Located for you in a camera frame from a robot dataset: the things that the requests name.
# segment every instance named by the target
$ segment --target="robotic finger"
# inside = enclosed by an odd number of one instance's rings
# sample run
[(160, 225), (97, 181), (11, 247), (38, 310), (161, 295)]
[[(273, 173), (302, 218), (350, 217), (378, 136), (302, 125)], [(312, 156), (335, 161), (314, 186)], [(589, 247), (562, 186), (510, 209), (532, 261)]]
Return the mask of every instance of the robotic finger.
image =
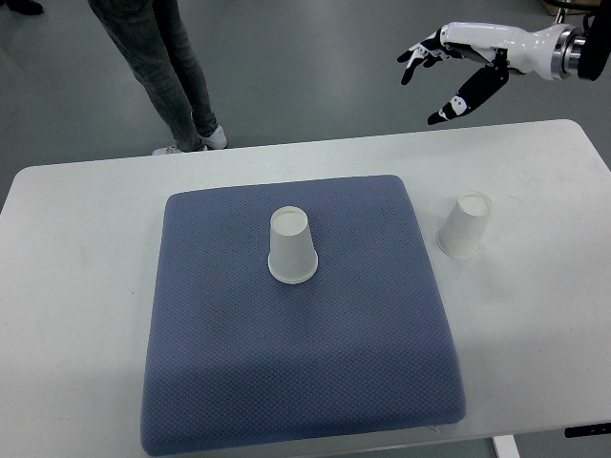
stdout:
[(475, 72), (439, 112), (429, 116), (429, 125), (468, 115), (492, 97), (508, 79), (507, 50), (497, 50), (491, 65)]

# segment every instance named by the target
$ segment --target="upside-down paper cup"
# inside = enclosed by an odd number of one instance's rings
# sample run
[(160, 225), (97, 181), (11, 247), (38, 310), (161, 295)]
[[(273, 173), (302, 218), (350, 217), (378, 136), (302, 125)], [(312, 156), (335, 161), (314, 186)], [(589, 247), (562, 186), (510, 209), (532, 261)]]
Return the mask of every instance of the upside-down paper cup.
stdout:
[(448, 219), (437, 232), (441, 250), (454, 258), (467, 260), (481, 247), (493, 204), (483, 193), (470, 192), (458, 198)]
[(316, 272), (318, 255), (301, 208), (279, 208), (271, 216), (267, 266), (276, 280), (288, 284), (306, 281)]

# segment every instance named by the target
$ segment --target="white sneaker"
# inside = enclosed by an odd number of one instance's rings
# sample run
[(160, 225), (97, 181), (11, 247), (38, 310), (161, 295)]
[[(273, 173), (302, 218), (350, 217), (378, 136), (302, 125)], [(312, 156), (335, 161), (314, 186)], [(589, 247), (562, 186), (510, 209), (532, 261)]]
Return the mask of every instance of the white sneaker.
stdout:
[(209, 136), (203, 136), (201, 141), (203, 141), (204, 145), (209, 146), (213, 150), (222, 150), (227, 146), (227, 137), (221, 126), (217, 127)]
[[(207, 149), (208, 147), (203, 145), (203, 148), (198, 151), (206, 151)], [(179, 150), (176, 146), (168, 146), (167, 148), (159, 148), (158, 150), (155, 150), (151, 156), (176, 155), (178, 153), (184, 153), (184, 151)]]

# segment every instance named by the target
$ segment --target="blue foam pad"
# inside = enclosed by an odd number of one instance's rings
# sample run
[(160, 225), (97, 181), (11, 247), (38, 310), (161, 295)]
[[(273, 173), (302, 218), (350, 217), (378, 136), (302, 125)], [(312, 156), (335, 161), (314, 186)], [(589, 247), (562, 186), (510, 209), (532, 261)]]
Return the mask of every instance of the blue foam pad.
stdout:
[[(316, 274), (267, 269), (269, 219), (308, 215)], [(459, 421), (453, 339), (403, 182), (171, 196), (142, 400), (151, 455)]]

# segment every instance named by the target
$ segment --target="leg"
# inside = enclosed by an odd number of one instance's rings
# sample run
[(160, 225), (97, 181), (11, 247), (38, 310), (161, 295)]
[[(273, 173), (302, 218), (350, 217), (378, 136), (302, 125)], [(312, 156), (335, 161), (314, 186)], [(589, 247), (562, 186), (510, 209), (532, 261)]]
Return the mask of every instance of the leg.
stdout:
[(197, 151), (203, 144), (191, 118), (191, 105), (159, 33), (152, 2), (89, 0), (89, 5), (170, 127), (178, 148)]
[(201, 136), (208, 136), (217, 128), (217, 119), (210, 107), (200, 62), (191, 49), (187, 31), (180, 20), (177, 0), (154, 0), (153, 10), (170, 61), (193, 108), (198, 132)]

